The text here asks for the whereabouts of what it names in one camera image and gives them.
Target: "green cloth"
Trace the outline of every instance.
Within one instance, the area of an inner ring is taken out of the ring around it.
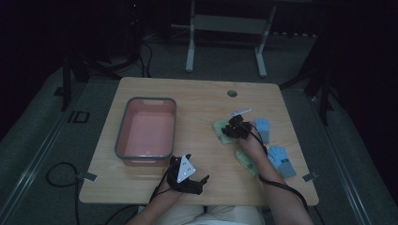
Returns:
[[[242,150],[239,149],[235,152],[235,156],[237,157],[237,161],[246,168],[253,176],[259,174],[257,166],[254,164],[253,160]]]
[[[237,140],[234,138],[230,138],[226,136],[224,133],[222,133],[222,128],[225,128],[225,126],[229,125],[228,121],[226,120],[218,120],[213,123],[213,129],[214,132],[217,135],[217,138],[219,138],[220,141],[222,141],[222,144],[227,144],[227,143],[235,143]]]

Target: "plastic tub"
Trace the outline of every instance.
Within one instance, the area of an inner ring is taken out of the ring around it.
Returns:
[[[127,166],[168,166],[175,126],[173,99],[134,97],[127,103],[115,153]]]

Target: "white shorts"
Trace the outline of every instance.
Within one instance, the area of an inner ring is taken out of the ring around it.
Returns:
[[[155,225],[184,225],[195,221],[218,220],[249,225],[265,225],[261,209],[255,206],[173,205],[159,217]]]

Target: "white metal frame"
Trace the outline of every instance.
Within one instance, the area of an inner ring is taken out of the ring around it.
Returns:
[[[272,25],[276,7],[272,7],[267,19],[250,19],[237,17],[222,17],[195,14],[195,0],[191,0],[191,25],[190,25],[190,46],[188,48],[187,72],[193,71],[193,60],[195,55],[195,30],[212,30],[223,32],[236,32],[261,35],[261,42],[254,48],[260,77],[266,77],[267,71],[264,64],[263,50],[266,45],[269,29]]]

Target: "gray floor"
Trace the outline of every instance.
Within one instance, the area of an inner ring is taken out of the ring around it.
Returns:
[[[247,45],[248,41],[241,41],[242,46],[229,45],[225,44],[225,37],[213,41],[209,34],[198,37],[194,69],[186,73],[186,33],[178,34],[180,31],[176,31],[169,42],[156,35],[146,38],[153,52],[150,73],[154,78],[281,84],[297,75],[315,41],[314,37],[271,36],[265,52],[268,76],[263,79],[257,74],[253,48]],[[149,49],[143,47],[142,55],[147,62]],[[119,73],[139,77],[140,65]],[[75,223],[74,188],[51,187],[45,174],[60,161],[73,163],[78,171],[87,170],[118,82],[93,76],[87,84],[75,83],[74,101],[68,111],[60,112],[62,99],[54,97],[53,92],[61,85],[61,75],[58,70],[48,79],[1,142],[1,219],[6,218],[8,224]],[[329,126],[324,127],[317,116],[316,100],[303,94],[305,83],[284,90],[283,98],[308,167],[319,175],[314,184],[322,218],[326,224],[397,224],[396,204],[382,185],[348,115],[331,97],[334,111],[328,112]],[[88,122],[68,123],[72,111],[90,112]],[[53,128],[59,128],[59,133],[54,139],[48,139]],[[19,195],[13,192],[35,154],[43,152],[37,174],[26,182],[27,187]],[[54,178],[58,182],[72,182],[73,172],[65,167],[57,170]],[[81,224],[103,224],[124,206],[79,202]],[[5,212],[9,212],[8,217],[4,216]],[[111,224],[123,224],[133,212],[134,208],[123,211]],[[321,224],[313,208],[310,215],[315,224]],[[265,218],[268,224],[273,224],[270,213],[265,213]]]

